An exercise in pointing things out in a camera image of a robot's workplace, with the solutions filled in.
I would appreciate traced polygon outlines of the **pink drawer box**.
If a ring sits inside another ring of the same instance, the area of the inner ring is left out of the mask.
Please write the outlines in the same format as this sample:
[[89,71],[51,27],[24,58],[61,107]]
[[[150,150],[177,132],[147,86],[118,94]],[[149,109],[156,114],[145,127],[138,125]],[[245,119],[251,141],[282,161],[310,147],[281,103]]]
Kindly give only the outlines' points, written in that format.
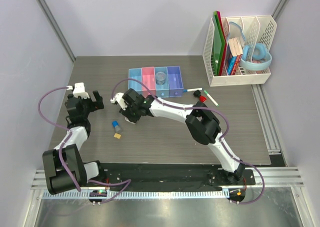
[[147,86],[153,95],[156,94],[155,68],[153,66],[141,69],[142,83]]

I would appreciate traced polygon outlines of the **clear tape roll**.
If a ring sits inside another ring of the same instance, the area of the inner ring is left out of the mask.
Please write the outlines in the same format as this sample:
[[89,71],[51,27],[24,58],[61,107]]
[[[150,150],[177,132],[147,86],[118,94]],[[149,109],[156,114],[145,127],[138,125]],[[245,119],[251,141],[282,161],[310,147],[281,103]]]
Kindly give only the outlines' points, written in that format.
[[164,85],[167,81],[167,74],[163,71],[159,71],[155,74],[155,82],[157,85]]

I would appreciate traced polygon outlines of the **purple drawer box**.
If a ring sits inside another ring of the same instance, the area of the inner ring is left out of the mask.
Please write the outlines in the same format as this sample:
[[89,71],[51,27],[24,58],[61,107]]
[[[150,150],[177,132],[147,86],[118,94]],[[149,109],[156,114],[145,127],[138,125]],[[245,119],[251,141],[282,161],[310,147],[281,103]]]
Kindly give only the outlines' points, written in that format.
[[182,74],[179,66],[168,66],[169,97],[181,97],[184,91]]

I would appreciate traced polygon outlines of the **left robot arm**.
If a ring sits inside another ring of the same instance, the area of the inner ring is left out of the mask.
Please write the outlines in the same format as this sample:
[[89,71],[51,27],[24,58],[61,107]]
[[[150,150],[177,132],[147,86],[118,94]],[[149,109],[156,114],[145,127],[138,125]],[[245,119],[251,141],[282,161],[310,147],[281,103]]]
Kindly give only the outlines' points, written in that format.
[[67,110],[66,135],[53,149],[42,154],[46,186],[50,194],[56,195],[73,189],[81,191],[88,181],[100,187],[107,179],[100,161],[82,161],[80,148],[89,138],[91,124],[89,114],[104,108],[103,98],[97,90],[91,98],[69,94],[64,103]]

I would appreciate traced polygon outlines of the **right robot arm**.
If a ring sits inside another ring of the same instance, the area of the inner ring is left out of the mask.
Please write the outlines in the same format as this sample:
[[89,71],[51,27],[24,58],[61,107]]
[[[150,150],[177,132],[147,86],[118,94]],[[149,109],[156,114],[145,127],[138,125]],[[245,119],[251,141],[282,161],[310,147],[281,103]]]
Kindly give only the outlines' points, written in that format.
[[245,164],[227,144],[220,121],[204,103],[180,104],[151,94],[144,97],[132,88],[125,93],[116,93],[110,101],[119,104],[119,112],[133,124],[142,116],[167,118],[185,124],[192,138],[208,146],[218,158],[230,184],[236,185],[244,179]]

